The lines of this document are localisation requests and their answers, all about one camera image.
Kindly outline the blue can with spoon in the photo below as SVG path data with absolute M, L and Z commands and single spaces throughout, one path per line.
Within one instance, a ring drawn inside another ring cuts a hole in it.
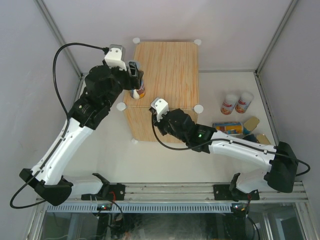
M 144 84 L 144 81 L 143 80 L 141 81 L 141 86 L 140 86 L 139 89 L 132 89 L 132 90 L 129 91 L 129 94 L 135 100 L 143 98 L 145 96 L 145 84 Z

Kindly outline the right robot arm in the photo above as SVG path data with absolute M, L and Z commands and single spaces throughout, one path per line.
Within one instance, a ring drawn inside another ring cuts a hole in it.
M 163 114 L 154 107 L 149 111 L 152 129 L 185 143 L 185 150 L 225 155 L 259 167 L 248 173 L 234 174 L 229 184 L 232 200 L 237 202 L 265 186 L 280 193 L 293 191 L 298 160 L 287 143 L 274 146 L 233 137 L 214 127 L 195 123 L 179 108 Z

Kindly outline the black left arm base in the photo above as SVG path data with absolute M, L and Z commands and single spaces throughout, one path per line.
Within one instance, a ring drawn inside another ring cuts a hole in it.
M 95 176 L 96 179 L 99 179 L 102 183 L 99 192 L 96 194 L 82 194 L 81 200 L 112 200 L 112 201 L 123 201 L 125 198 L 126 186 L 122 183 L 110 183 L 106 178 L 104 178 L 99 173 L 93 173 L 92 176 Z

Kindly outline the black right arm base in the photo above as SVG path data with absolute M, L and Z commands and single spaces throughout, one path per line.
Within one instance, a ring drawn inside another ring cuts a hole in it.
M 253 190 L 250 193 L 245 193 L 236 188 L 236 181 L 238 180 L 240 173 L 236 173 L 229 184 L 214 184 L 213 194 L 216 201 L 245 201 L 260 200 L 259 191 Z

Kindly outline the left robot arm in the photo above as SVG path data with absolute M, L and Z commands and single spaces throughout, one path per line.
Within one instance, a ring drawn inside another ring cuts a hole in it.
M 46 202 L 59 206 L 74 196 L 109 196 L 109 181 L 99 173 L 69 178 L 63 175 L 68 162 L 110 113 L 111 107 L 124 90 L 138 90 L 143 72 L 137 62 L 130 61 L 125 69 L 107 64 L 93 67 L 85 77 L 85 88 L 67 113 L 61 134 L 44 157 L 33 167 L 24 168 L 19 176 Z

